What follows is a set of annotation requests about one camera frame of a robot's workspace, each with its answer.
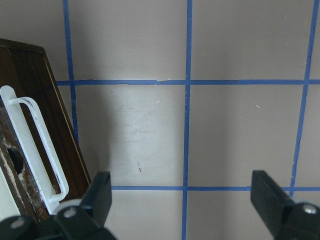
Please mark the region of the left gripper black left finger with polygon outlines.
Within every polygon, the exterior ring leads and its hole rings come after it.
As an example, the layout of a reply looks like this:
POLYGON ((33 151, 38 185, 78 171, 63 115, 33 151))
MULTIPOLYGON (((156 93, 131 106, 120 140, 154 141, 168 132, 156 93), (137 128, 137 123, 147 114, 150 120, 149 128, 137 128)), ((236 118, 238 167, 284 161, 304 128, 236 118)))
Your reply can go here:
POLYGON ((99 172, 82 199, 69 202, 56 216, 63 240, 110 240, 111 232, 105 228, 112 205, 111 176, 99 172))

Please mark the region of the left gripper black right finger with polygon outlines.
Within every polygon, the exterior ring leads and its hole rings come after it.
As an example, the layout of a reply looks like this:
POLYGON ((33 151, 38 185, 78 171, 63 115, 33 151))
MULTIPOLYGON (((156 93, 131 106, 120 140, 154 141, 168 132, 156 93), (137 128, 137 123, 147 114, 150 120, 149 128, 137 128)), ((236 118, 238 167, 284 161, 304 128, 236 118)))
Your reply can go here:
POLYGON ((290 197, 264 170, 253 170, 250 200, 274 240, 318 240, 320 207, 290 197))

